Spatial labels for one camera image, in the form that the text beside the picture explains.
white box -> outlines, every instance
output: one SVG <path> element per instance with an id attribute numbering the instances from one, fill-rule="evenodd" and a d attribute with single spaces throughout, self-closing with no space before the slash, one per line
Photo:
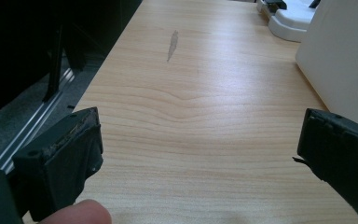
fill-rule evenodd
<path id="1" fill-rule="evenodd" d="M 296 61 L 327 108 L 358 123 L 358 0 L 323 0 Z"/>

wood grain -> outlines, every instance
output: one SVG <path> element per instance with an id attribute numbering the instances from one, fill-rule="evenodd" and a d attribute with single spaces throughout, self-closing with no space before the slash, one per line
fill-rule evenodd
<path id="1" fill-rule="evenodd" d="M 98 107 L 104 146 L 78 200 L 116 224 L 358 223 L 292 160 L 306 108 L 325 109 L 297 48 L 254 4 L 144 0 L 76 107 Z"/>

mark on table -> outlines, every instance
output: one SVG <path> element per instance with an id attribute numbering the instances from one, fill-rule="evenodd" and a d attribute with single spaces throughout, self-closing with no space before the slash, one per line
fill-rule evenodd
<path id="1" fill-rule="evenodd" d="M 178 44 L 178 38 L 179 38 L 179 37 L 178 37 L 178 32 L 177 32 L 177 31 L 173 32 L 172 37 L 171 37 L 170 50 L 168 50 L 167 63 L 170 61 L 170 58 L 172 57 L 173 52 L 174 52 L 175 49 L 176 49 L 176 45 Z"/>

white device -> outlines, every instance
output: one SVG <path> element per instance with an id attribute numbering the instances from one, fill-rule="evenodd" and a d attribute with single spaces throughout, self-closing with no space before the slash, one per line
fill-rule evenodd
<path id="1" fill-rule="evenodd" d="M 285 40 L 301 42 L 310 26 L 316 8 L 310 8 L 312 0 L 284 0 L 287 9 L 271 12 L 264 0 L 257 1 L 257 10 L 265 13 L 268 28 L 277 37 Z"/>
<path id="2" fill-rule="evenodd" d="M 296 61 L 327 108 L 358 123 L 358 0 L 323 0 Z"/>

finger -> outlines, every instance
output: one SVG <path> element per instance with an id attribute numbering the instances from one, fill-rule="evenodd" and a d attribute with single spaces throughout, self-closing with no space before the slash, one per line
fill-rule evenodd
<path id="1" fill-rule="evenodd" d="M 100 203 L 85 200 L 65 207 L 45 218 L 40 224 L 111 224 L 109 212 Z"/>

